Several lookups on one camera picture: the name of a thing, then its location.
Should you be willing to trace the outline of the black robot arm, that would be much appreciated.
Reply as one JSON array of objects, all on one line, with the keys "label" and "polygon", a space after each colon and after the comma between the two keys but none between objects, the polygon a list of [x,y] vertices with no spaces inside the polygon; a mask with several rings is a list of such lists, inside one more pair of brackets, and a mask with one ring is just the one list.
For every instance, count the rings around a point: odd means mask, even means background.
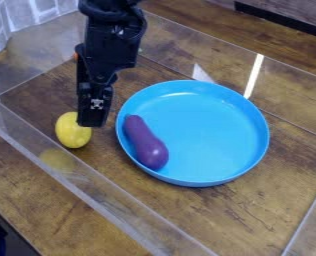
[{"label": "black robot arm", "polygon": [[77,118],[83,127],[104,125],[116,72],[136,63],[147,22],[140,0],[79,0],[87,17],[84,41],[75,46]]}]

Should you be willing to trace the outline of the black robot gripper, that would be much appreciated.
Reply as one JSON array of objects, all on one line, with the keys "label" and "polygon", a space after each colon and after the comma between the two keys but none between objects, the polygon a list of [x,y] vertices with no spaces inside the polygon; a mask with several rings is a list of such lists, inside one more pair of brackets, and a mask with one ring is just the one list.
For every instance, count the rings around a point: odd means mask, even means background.
[{"label": "black robot gripper", "polygon": [[111,82],[117,71],[135,66],[141,36],[140,22],[87,20],[84,41],[75,47],[76,122],[83,127],[101,127],[105,123],[113,92]]}]

